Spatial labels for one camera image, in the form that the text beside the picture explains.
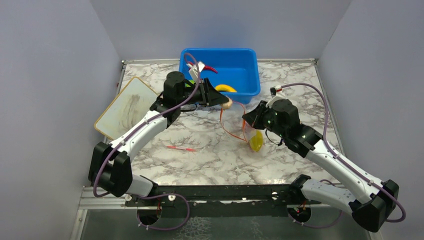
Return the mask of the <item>garlic bulb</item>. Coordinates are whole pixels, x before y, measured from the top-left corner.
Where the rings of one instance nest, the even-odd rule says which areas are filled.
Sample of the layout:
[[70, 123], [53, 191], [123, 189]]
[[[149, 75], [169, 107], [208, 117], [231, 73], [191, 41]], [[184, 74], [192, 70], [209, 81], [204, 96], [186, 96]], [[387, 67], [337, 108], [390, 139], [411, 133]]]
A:
[[227, 102], [220, 104], [220, 107], [225, 111], [225, 110], [230, 109], [232, 107], [233, 103], [234, 102], [230, 98], [228, 98]]

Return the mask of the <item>clear zip bag orange zipper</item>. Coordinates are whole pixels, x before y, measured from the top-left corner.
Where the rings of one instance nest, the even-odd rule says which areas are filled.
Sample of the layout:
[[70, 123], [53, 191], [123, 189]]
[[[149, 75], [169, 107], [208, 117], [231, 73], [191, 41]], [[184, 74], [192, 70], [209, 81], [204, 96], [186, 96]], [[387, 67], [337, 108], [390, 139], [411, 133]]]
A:
[[[246, 113], [246, 108], [245, 108], [245, 106], [242, 104], [242, 103], [240, 103], [240, 102], [237, 102], [237, 101], [233, 101], [233, 104], [234, 103], [236, 103], [236, 104], [238, 104], [238, 105], [240, 105], [241, 107], [242, 107], [242, 110], [243, 110], [243, 113], [245, 114]], [[228, 135], [230, 135], [231, 137], [233, 137], [233, 138], [236, 138], [236, 139], [238, 139], [238, 140], [241, 140], [241, 141], [243, 141], [243, 142], [245, 142], [245, 143], [247, 143], [248, 145], [249, 145], [249, 143], [248, 143], [248, 141], [249, 141], [249, 135], [250, 135], [250, 133], [251, 133], [251, 131], [254, 131], [254, 130], [258, 130], [258, 129], [255, 129], [255, 128], [253, 128], [252, 126], [250, 126], [248, 123], [246, 123], [243, 119], [241, 120], [241, 132], [242, 132], [242, 136], [238, 136], [238, 135], [236, 135], [236, 134], [233, 134], [233, 133], [231, 133], [230, 131], [228, 131], [226, 128], [225, 128], [225, 125], [224, 125], [224, 123], [223, 123], [223, 114], [224, 114], [224, 110], [221, 108], [220, 109], [220, 115], [219, 115], [219, 122], [220, 122], [220, 125], [221, 125], [221, 127], [222, 127], [222, 129], [228, 134]]]

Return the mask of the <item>yellow green starfruit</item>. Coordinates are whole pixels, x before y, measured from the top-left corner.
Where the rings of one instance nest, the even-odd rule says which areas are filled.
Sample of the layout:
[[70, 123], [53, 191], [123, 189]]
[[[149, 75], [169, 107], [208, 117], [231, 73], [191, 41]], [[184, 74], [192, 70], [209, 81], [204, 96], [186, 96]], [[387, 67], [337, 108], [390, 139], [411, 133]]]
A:
[[262, 132], [256, 129], [252, 130], [249, 135], [248, 143], [253, 151], [259, 152], [264, 144]]

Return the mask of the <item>red chili pepper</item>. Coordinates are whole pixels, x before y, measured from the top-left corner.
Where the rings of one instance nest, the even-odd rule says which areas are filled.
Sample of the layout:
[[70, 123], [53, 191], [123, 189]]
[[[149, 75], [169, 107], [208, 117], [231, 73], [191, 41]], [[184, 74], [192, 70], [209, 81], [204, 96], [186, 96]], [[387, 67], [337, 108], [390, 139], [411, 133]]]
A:
[[[186, 63], [186, 65], [188, 66], [189, 69], [195, 66], [195, 64], [193, 62], [191, 62], [191, 61], [188, 61]], [[213, 68], [213, 67], [211, 67], [209, 65], [203, 65], [203, 70], [204, 71], [214, 72], [215, 74], [218, 74], [218, 71], [215, 68]]]

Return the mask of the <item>blue plastic bin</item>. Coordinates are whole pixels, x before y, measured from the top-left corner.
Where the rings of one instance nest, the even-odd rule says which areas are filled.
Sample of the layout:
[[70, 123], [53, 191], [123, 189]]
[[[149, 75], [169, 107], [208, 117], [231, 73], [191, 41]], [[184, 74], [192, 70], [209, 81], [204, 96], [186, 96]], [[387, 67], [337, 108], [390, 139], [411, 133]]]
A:
[[256, 52], [250, 48], [186, 48], [180, 54], [179, 72], [191, 79], [184, 54], [190, 53], [198, 62], [214, 68], [217, 72], [203, 70], [202, 78], [208, 78], [215, 87], [228, 85], [236, 92], [226, 95], [235, 102], [248, 104], [261, 92]]

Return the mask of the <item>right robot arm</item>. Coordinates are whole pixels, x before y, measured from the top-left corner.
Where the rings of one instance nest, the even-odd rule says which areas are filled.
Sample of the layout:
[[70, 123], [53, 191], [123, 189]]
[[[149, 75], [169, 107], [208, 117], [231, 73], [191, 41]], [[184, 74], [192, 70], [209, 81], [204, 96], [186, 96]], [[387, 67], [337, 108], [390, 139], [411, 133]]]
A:
[[335, 150], [318, 131], [300, 122], [298, 108], [291, 101], [280, 99], [268, 106], [262, 100], [242, 118], [254, 129], [281, 137], [291, 151], [325, 169], [346, 188], [301, 175], [288, 190], [292, 202], [311, 200], [332, 206], [350, 214], [359, 226], [373, 233], [388, 221], [396, 206], [399, 185], [373, 176]]

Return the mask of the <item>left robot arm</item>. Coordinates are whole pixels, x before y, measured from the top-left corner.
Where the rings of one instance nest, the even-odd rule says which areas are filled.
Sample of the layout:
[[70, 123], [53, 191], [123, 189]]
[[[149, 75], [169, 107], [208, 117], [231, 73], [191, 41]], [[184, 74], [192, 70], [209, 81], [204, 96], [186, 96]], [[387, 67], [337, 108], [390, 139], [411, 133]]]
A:
[[99, 142], [93, 149], [88, 179], [95, 197], [102, 188], [107, 194], [121, 197], [138, 195], [144, 205], [157, 200], [154, 182], [132, 172], [132, 159], [156, 135], [166, 130], [181, 114], [181, 107], [189, 104], [203, 106], [225, 105], [230, 99], [217, 91], [208, 78], [187, 80], [182, 72], [172, 71], [163, 83], [161, 96], [150, 106], [145, 116], [122, 136], [110, 143]]

